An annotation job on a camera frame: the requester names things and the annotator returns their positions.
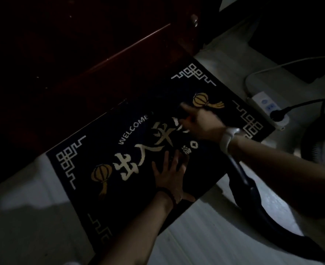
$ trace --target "person's left hand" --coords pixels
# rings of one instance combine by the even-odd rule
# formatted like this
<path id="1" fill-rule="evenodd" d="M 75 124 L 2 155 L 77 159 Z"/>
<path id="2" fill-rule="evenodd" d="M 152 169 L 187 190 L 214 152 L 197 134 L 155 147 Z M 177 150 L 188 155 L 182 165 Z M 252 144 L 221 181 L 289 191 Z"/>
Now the person's left hand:
<path id="1" fill-rule="evenodd" d="M 176 203 L 178 204 L 182 199 L 190 202 L 195 202 L 195 198 L 182 190 L 183 175 L 186 172 L 189 156 L 185 156 L 180 169 L 177 171 L 178 159 L 180 153 L 178 150 L 175 151 L 171 168 L 168 168 L 168 151 L 165 151 L 165 159 L 162 172 L 160 173 L 155 162 L 152 162 L 152 169 L 154 171 L 156 187 L 163 187 L 168 189 L 175 197 Z"/>

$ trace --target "yellow lantern graphic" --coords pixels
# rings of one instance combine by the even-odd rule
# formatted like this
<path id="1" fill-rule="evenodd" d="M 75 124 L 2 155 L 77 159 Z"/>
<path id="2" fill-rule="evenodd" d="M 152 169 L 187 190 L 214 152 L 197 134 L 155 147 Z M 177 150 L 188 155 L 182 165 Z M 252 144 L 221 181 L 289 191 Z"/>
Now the yellow lantern graphic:
<path id="1" fill-rule="evenodd" d="M 112 167 L 110 165 L 98 165 L 94 168 L 94 171 L 91 173 L 91 179 L 102 183 L 102 191 L 99 196 L 105 196 L 107 193 L 107 180 L 111 176 Z"/>
<path id="2" fill-rule="evenodd" d="M 196 107 L 209 106 L 209 107 L 215 108 L 215 109 L 221 109 L 221 108 L 225 107 L 225 105 L 222 101 L 220 101 L 216 104 L 209 103 L 209 97 L 206 93 L 195 94 L 193 97 L 193 105 Z"/>

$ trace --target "welcome mat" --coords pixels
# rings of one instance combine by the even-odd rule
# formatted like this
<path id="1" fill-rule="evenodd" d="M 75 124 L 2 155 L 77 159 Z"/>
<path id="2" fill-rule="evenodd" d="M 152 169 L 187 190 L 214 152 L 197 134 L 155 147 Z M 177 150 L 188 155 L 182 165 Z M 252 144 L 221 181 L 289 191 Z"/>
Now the welcome mat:
<path id="1" fill-rule="evenodd" d="M 199 62 L 175 67 L 137 100 L 123 102 L 47 152 L 95 251 L 117 235 L 154 196 L 154 160 L 190 155 L 183 189 L 201 197 L 225 174 L 219 146 L 194 138 L 178 119 L 179 104 L 213 111 L 227 126 L 262 141 L 274 127 Z M 189 206 L 182 200 L 162 229 Z"/>

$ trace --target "wristwatch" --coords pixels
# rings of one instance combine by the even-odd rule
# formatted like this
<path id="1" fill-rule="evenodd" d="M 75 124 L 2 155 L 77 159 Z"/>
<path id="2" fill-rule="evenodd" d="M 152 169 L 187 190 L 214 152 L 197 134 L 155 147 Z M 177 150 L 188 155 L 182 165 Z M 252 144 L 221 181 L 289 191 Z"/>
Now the wristwatch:
<path id="1" fill-rule="evenodd" d="M 239 129 L 239 128 L 236 128 L 236 127 L 226 128 L 226 130 L 224 131 L 224 134 L 222 134 L 222 137 L 221 137 L 221 140 L 219 143 L 220 150 L 225 154 L 229 154 L 227 148 L 228 148 L 230 141 L 236 134 L 241 134 L 241 133 L 242 133 L 241 129 Z"/>

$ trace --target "bracelet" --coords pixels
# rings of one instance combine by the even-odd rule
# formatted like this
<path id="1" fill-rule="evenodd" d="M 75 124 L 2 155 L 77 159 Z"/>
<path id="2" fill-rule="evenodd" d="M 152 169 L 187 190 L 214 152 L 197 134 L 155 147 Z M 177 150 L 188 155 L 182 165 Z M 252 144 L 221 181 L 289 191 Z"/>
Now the bracelet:
<path id="1" fill-rule="evenodd" d="M 158 191 L 162 191 L 162 192 L 166 193 L 171 198 L 171 200 L 172 200 L 173 208 L 175 209 L 177 207 L 176 199 L 173 196 L 172 192 L 168 188 L 165 188 L 165 187 L 157 187 L 156 188 L 156 192 L 158 192 Z"/>

